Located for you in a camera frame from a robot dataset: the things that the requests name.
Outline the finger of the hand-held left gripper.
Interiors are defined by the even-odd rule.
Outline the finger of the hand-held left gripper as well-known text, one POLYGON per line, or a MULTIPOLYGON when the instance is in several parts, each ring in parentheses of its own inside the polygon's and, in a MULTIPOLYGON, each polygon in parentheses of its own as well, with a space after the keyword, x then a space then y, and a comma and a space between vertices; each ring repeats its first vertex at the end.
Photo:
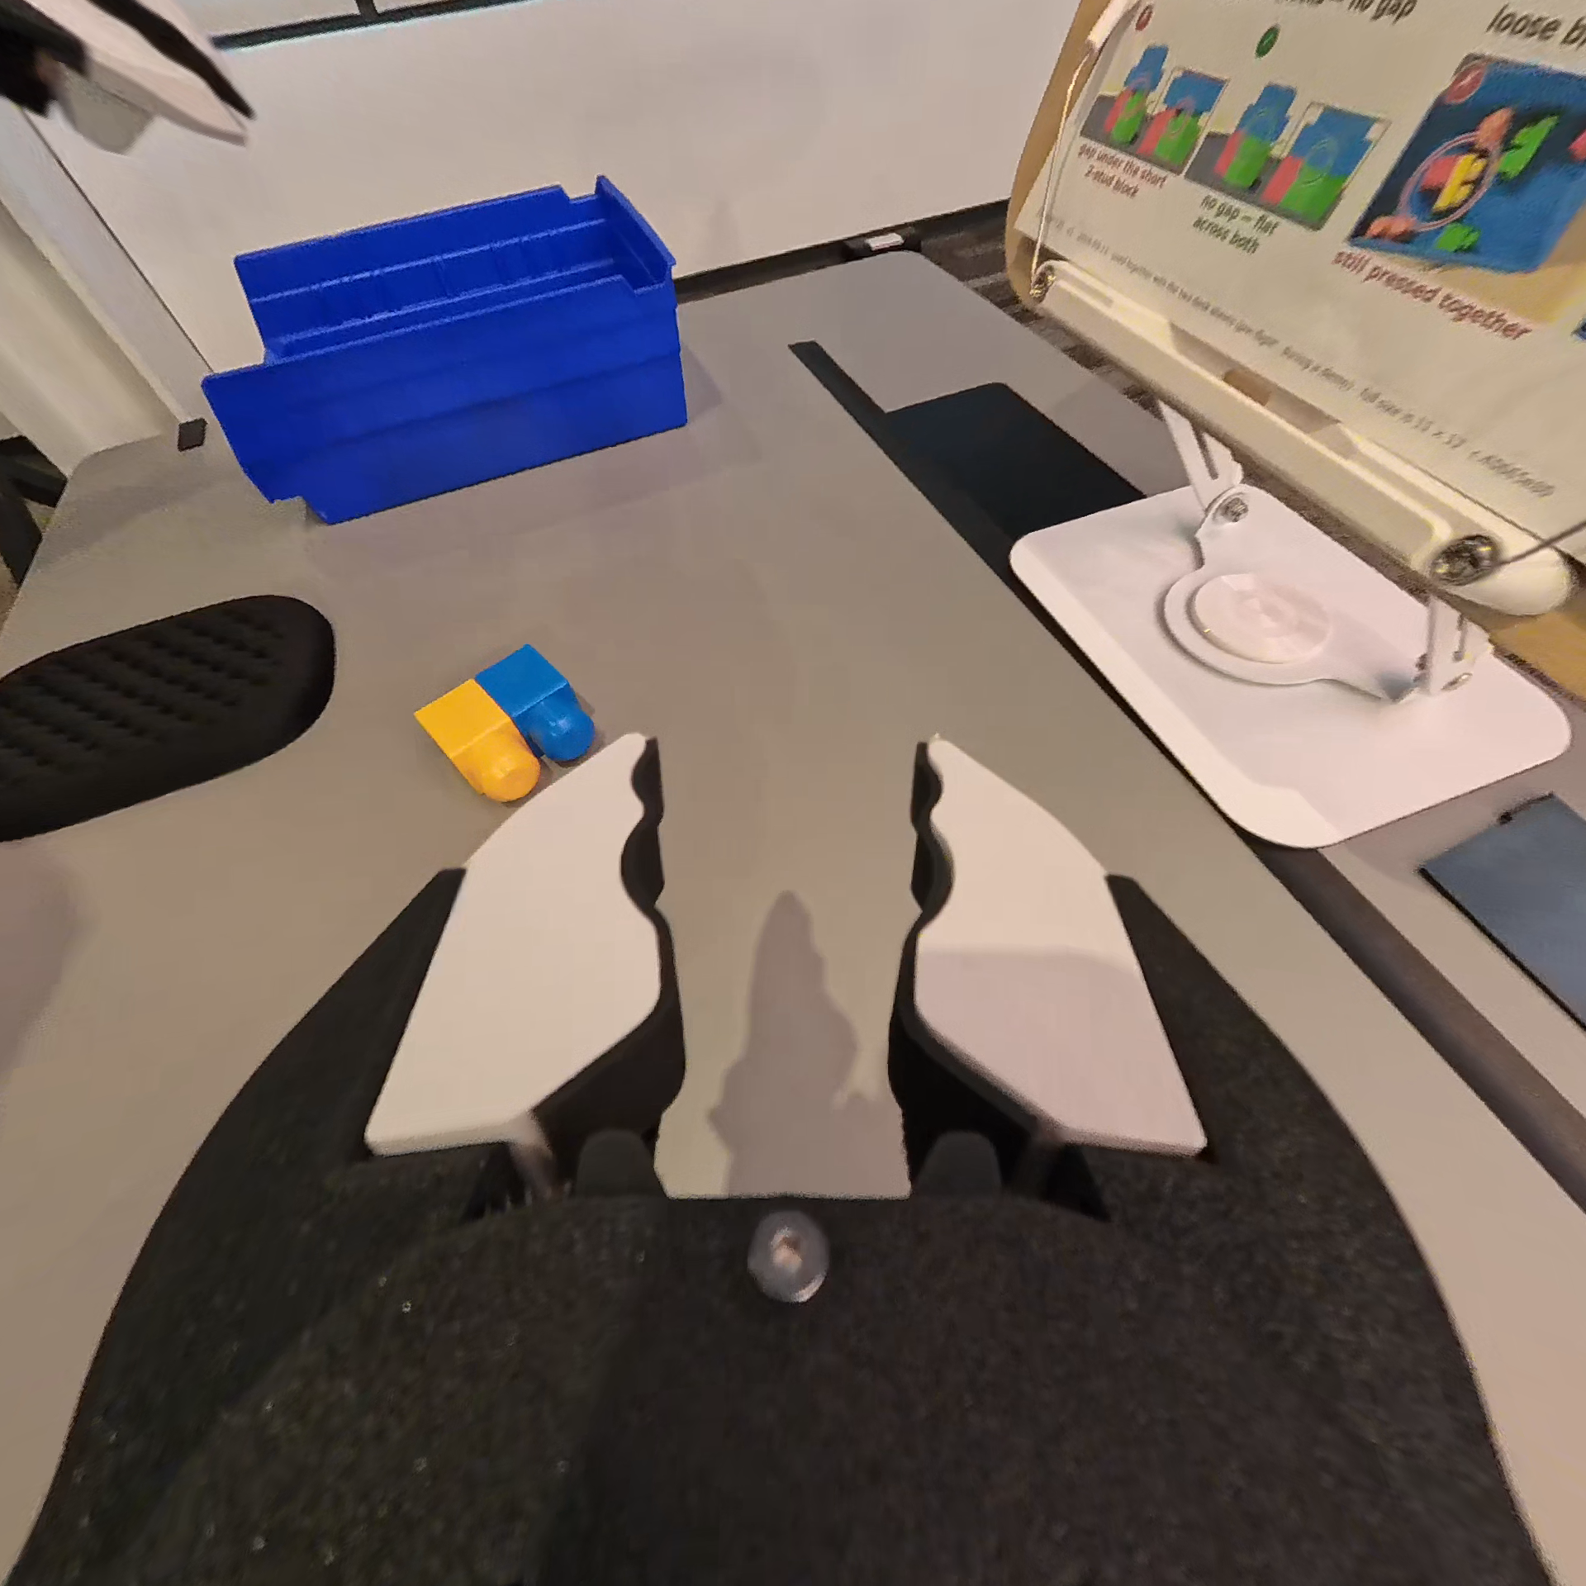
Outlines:
POLYGON ((255 118, 179 3, 4 3, 4 100, 110 154, 154 121, 247 145, 255 118))

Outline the blue plastic bin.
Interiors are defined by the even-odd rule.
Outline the blue plastic bin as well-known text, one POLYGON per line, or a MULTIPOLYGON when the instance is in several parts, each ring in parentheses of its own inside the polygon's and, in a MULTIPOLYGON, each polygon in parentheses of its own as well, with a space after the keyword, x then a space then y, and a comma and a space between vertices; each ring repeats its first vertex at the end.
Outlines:
POLYGON ((605 175, 241 253, 265 357, 205 402, 325 524, 682 428, 675 266, 605 175))

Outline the yellow toy block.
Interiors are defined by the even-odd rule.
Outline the yellow toy block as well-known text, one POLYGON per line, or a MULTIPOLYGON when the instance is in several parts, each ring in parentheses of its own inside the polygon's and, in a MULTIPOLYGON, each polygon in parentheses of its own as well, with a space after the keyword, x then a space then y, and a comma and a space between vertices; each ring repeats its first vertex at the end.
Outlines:
POLYGON ((425 703, 414 719, 479 796, 518 804, 541 784, 541 754, 479 679, 425 703))

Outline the grey desk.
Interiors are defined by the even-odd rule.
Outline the grey desk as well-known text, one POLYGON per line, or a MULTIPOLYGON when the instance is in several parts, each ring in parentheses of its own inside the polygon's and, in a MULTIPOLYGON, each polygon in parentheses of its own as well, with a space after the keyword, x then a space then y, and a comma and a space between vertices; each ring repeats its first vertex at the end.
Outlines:
POLYGON ((248 593, 338 633, 327 714, 234 776, 4 845, 4 1530, 31 1530, 116 1295, 255 1066, 501 821, 414 711, 532 643, 662 745, 689 1080, 670 1186, 879 1191, 914 745, 947 736, 1138 880, 1369 1144, 1521 1485, 1584 1471, 1584 1212, 800 362, 882 411, 1005 384, 1142 491, 1174 448, 938 266, 682 311, 690 423, 310 524, 209 442, 70 478, 4 668, 248 593))

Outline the blue toy block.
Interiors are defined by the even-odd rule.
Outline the blue toy block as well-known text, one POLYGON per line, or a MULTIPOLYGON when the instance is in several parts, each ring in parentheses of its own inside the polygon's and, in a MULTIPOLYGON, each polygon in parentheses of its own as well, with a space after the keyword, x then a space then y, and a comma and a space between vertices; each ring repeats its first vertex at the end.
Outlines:
POLYGON ((588 754, 596 725, 568 675, 534 645, 520 645, 472 676, 538 759, 576 764, 588 754))

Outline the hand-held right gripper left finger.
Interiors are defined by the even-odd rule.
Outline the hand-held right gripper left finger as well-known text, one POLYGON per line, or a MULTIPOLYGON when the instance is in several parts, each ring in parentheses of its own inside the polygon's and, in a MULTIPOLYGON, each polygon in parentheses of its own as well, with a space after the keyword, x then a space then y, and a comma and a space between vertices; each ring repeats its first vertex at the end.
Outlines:
POLYGON ((368 1116, 375 1156, 501 1144, 551 1186, 600 1133, 655 1136, 686 1080, 662 821, 662 745, 627 734, 474 849, 368 1116))

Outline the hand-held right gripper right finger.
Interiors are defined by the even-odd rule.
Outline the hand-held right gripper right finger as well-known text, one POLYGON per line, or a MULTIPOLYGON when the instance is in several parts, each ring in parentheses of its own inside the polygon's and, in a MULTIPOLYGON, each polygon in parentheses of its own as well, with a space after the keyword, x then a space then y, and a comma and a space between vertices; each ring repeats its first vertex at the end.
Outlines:
POLYGON ((891 1005, 910 1190, 1087 1200, 1084 1152, 1192 1163, 1207 1124, 1081 838, 945 736, 914 753, 918 910, 891 1005))

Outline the instruction poster on board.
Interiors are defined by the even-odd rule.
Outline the instruction poster on board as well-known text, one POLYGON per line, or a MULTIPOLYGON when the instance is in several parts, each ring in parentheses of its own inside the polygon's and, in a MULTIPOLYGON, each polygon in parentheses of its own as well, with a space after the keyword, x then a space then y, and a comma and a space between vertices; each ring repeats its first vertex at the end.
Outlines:
POLYGON ((1030 126, 1007 222, 1017 297, 1208 428, 1323 527, 1373 545, 1409 585, 1477 612, 1499 652, 1584 702, 1584 520, 1536 533, 1362 442, 1045 242, 1077 98, 1138 3, 1081 3, 1030 126))

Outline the white stand base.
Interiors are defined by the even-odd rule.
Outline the white stand base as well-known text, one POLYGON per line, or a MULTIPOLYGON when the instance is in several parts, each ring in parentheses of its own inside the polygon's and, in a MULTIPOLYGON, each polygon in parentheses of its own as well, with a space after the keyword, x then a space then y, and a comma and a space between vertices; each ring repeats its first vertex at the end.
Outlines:
POLYGON ((1259 841, 1324 849, 1545 767, 1564 710, 1485 655, 1419 686, 1427 606, 1258 487, 1208 513, 1192 486, 1023 536, 1011 572, 1201 784, 1259 841), (1253 661, 1201 626, 1204 585, 1296 593, 1311 655, 1253 661))

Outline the dark flat plate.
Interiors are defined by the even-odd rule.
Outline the dark flat plate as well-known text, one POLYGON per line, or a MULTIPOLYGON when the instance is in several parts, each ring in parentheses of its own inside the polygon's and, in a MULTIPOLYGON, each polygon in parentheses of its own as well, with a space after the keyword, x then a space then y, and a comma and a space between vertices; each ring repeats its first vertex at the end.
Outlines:
POLYGON ((1540 796, 1429 857, 1423 877, 1584 1026, 1584 814, 1540 796))
POLYGON ((1142 500, 1134 482, 1005 384, 891 411, 887 432, 1005 541, 1142 500))

